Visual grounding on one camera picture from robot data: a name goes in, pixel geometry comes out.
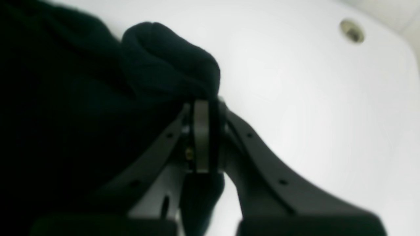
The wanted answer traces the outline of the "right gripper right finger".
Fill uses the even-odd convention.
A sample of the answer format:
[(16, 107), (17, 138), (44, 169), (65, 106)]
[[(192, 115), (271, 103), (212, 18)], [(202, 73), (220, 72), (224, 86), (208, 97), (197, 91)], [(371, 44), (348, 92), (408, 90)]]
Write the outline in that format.
[(384, 236), (374, 213), (311, 184), (282, 162), (223, 100), (219, 170), (233, 181), (242, 220), (237, 236)]

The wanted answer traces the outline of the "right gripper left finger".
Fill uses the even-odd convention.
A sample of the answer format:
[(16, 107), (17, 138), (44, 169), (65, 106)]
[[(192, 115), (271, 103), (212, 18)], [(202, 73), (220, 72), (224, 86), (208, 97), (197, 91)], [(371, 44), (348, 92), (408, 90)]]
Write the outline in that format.
[(210, 106), (186, 104), (147, 150), (110, 182), (56, 214), (33, 236), (176, 236), (185, 177), (210, 170)]

